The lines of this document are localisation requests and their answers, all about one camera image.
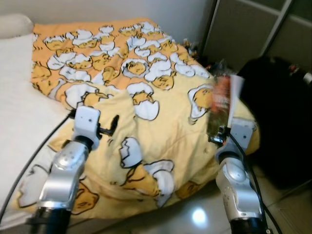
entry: white mattress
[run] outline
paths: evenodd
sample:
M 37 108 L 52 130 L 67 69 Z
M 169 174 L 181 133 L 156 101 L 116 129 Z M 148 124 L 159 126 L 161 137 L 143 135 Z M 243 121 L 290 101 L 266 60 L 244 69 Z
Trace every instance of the white mattress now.
M 0 40 L 0 207 L 20 171 L 68 111 L 30 83 L 32 34 Z M 29 214 L 8 206 L 0 229 Z

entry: white wall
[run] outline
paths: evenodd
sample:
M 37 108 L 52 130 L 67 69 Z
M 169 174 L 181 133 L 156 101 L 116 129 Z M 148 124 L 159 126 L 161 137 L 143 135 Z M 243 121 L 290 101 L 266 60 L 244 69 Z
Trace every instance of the white wall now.
M 0 15 L 23 13 L 35 23 L 149 17 L 181 42 L 202 40 L 213 0 L 0 0 Z

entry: tiled floor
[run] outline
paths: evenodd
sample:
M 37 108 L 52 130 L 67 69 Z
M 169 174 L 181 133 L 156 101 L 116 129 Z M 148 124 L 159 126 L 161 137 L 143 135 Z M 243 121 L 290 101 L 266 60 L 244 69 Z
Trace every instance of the tiled floor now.
M 279 190 L 255 168 L 263 199 L 283 234 L 312 234 L 312 183 Z M 276 234 L 272 222 L 269 226 Z M 193 197 L 171 207 L 119 222 L 97 234 L 231 234 L 220 192 L 209 183 Z

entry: black cable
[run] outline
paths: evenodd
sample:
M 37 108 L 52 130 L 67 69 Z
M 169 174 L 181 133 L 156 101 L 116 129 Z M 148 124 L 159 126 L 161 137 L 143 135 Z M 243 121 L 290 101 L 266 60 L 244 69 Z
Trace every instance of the black cable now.
M 241 152 L 241 154 L 243 156 L 243 162 L 245 162 L 246 165 L 248 165 L 247 164 L 247 160 L 246 160 L 246 154 L 245 154 L 244 150 L 242 149 L 242 147 L 239 145 L 239 143 L 237 142 L 237 140 L 235 139 L 235 137 L 231 133 L 229 133 L 229 137 L 232 139 L 232 141 L 235 143 L 235 145 L 238 147 L 239 151 Z M 265 211 L 264 211 L 264 209 L 266 208 L 267 209 L 267 214 L 270 217 L 270 219 L 272 220 L 274 226 L 276 227 L 277 232 L 279 234 L 282 234 L 282 231 L 281 231 L 277 221 L 274 219 L 273 215 L 269 212 L 268 208 L 265 206 L 265 204 L 264 204 L 264 202 L 262 200 L 260 186 L 259 186 L 258 180 L 257 180 L 257 178 L 255 176 L 255 173 L 254 173 L 254 170 L 253 170 L 252 166 L 249 166 L 249 171 L 252 174 L 254 185 L 255 185 L 256 191 L 257 191 L 258 196 L 259 196 L 260 209 L 261 209 L 261 213 L 262 213 L 262 221 L 263 221 L 263 223 L 265 225 L 265 228 L 266 229 L 268 228 L 268 223 L 267 223 L 267 219 L 265 217 Z
M 34 160 L 34 158 L 37 156 L 37 154 L 39 153 L 39 151 L 42 149 L 42 147 L 45 145 L 45 143 L 51 138 L 51 136 L 60 128 L 60 126 L 63 125 L 63 123 L 69 118 L 72 117 L 73 112 L 71 112 L 68 116 L 65 117 L 65 119 L 63 119 L 63 121 L 61 123 L 58 124 L 58 126 L 55 127 L 55 129 L 53 129 L 53 131 L 43 140 L 43 142 L 40 144 L 40 146 L 36 149 L 36 151 L 33 153 L 33 155 L 30 157 L 30 159 L 28 160 L 28 162 L 25 164 L 25 166 L 23 167 L 22 171 L 20 172 L 20 174 L 18 175 L 18 177 L 15 179 L 5 201 L 4 204 L 1 208 L 1 212 L 0 212 L 0 224 L 2 221 L 2 218 L 4 216 L 5 210 L 10 202 L 10 199 L 20 181 L 20 179 L 22 178 L 22 176 L 24 175 L 24 173 L 26 172 L 27 168 L 29 167 L 29 165 L 32 163 L 32 161 Z

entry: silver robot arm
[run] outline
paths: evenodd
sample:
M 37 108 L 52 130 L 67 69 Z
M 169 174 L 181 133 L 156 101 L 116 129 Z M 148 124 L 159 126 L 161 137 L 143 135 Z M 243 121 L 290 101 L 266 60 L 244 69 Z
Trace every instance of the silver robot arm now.
M 119 116 L 113 119 L 110 130 L 100 128 L 99 117 L 99 110 L 86 106 L 77 108 L 72 141 L 56 154 L 39 197 L 38 209 L 27 220 L 27 224 L 32 225 L 31 234 L 66 233 L 88 155 L 98 147 L 100 133 L 111 136 L 117 127 Z
M 248 147 L 254 129 L 252 121 L 234 118 L 230 133 L 242 149 Z M 213 137 L 215 143 L 222 143 L 220 137 Z M 223 197 L 227 218 L 232 234 L 270 234 L 262 220 L 260 202 L 257 193 L 251 187 L 249 175 L 244 166 L 243 155 L 233 140 L 228 137 L 220 147 L 215 159 L 220 164 L 216 183 Z

